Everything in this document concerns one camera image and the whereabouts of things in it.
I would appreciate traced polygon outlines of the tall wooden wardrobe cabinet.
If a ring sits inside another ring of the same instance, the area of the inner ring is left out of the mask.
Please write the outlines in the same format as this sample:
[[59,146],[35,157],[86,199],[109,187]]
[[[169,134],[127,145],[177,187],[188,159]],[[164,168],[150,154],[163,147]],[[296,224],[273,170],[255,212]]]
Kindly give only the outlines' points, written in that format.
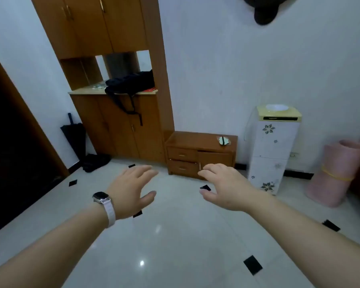
[[[158,0],[31,0],[62,67],[69,93],[97,153],[167,164],[175,131]],[[149,51],[155,91],[125,102],[127,114],[103,89],[95,56]]]

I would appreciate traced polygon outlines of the black folded umbrella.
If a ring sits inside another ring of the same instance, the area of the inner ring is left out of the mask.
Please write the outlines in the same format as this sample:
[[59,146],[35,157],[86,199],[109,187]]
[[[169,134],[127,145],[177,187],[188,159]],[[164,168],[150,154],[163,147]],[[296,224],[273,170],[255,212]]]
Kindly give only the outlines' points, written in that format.
[[60,129],[72,150],[77,155],[78,160],[82,162],[86,157],[86,130],[81,122],[73,122],[72,114],[70,112],[67,115],[69,118],[69,125],[63,125]]

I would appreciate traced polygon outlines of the black cloth bundle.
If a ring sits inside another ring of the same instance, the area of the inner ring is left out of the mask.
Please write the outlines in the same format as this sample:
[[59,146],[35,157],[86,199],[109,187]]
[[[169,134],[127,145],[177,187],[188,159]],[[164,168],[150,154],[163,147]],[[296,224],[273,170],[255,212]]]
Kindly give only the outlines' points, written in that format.
[[87,154],[80,163],[86,173],[91,173],[107,165],[111,159],[111,155],[108,154]]

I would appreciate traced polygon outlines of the person's left hand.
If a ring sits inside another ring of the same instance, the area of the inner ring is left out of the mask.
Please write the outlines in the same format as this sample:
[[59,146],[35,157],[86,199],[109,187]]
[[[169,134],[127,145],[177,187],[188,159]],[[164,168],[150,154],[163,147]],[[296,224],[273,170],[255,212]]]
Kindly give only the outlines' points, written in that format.
[[120,174],[108,187],[116,220],[134,216],[143,208],[139,208],[142,189],[156,176],[158,171],[151,165],[133,166]]

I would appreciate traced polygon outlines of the black hanging hat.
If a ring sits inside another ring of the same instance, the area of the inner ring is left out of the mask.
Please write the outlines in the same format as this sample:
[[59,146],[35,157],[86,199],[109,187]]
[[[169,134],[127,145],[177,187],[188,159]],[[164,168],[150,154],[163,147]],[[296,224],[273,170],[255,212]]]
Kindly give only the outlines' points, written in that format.
[[265,26],[271,23],[278,14],[281,4],[287,0],[243,0],[254,8],[254,20],[258,25]]

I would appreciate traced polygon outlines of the person's right forearm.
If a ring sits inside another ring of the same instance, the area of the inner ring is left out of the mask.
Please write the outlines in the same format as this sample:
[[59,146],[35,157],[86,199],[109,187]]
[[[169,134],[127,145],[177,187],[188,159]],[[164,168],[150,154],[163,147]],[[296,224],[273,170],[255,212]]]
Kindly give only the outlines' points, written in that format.
[[360,288],[360,244],[256,189],[243,209],[316,288]]

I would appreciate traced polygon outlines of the white floral water dispenser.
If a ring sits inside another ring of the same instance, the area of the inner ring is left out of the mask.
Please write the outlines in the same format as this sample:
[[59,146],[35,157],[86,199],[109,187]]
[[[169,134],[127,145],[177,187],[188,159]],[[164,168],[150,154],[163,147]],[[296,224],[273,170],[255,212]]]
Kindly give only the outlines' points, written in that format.
[[296,140],[302,114],[292,106],[256,106],[248,122],[245,140],[249,147],[247,176],[250,183],[276,195]]

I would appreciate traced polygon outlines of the yellow rubber band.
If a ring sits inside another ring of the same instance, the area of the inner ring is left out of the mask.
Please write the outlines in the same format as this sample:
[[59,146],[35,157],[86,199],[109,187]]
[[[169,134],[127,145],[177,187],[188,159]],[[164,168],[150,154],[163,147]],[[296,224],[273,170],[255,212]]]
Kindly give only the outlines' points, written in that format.
[[334,174],[331,174],[325,167],[324,164],[321,165],[321,170],[322,172],[324,172],[325,174],[327,174],[328,176],[336,179],[336,180],[340,180],[340,181],[343,181],[343,182],[351,182],[354,180],[354,177],[352,178],[349,178],[349,177],[341,177],[339,175],[334,175]]

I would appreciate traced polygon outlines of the small wooden drawer cabinet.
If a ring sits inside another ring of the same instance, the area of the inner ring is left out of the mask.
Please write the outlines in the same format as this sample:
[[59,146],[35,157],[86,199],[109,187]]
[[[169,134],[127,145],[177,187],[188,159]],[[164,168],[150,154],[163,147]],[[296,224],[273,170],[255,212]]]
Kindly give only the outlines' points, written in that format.
[[[217,136],[225,136],[231,145],[221,146]],[[234,167],[238,136],[175,131],[165,142],[169,175],[201,179],[198,172],[207,164]]]

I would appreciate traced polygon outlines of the person's right hand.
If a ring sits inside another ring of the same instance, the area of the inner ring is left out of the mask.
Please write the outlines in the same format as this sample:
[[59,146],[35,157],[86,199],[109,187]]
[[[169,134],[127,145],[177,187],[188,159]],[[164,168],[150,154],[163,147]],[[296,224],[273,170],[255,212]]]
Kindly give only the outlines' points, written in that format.
[[236,169],[224,164],[207,164],[198,175],[213,184],[218,205],[231,211],[250,212],[260,193]]

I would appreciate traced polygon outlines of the person's left forearm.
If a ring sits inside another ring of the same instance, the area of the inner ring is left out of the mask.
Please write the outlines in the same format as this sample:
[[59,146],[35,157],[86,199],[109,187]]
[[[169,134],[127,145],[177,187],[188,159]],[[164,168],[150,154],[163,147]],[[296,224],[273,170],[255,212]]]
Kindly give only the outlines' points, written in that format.
[[1,265],[0,288],[61,288],[108,223],[92,203]]

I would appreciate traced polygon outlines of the brown wooden door frame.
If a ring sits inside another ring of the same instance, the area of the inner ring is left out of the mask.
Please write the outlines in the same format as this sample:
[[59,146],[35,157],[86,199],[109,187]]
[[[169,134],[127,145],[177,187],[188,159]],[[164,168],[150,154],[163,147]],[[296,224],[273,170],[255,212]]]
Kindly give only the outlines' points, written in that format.
[[68,175],[0,63],[0,230]]

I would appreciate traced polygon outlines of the pink rolled mat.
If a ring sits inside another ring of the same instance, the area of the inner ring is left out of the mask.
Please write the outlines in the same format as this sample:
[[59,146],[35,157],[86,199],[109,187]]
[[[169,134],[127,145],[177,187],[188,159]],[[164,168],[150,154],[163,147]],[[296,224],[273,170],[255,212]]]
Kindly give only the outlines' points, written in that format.
[[[325,145],[322,164],[331,174],[355,178],[360,168],[360,142],[344,139]],[[320,167],[306,188],[306,196],[321,205],[338,207],[344,201],[350,184],[328,176]]]

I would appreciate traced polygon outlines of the wardrobe mirror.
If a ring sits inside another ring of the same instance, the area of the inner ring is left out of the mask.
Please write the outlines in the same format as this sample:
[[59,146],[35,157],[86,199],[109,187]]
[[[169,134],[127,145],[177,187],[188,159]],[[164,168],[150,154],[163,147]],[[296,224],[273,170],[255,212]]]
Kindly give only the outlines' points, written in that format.
[[141,71],[151,71],[149,50],[95,56],[103,81]]

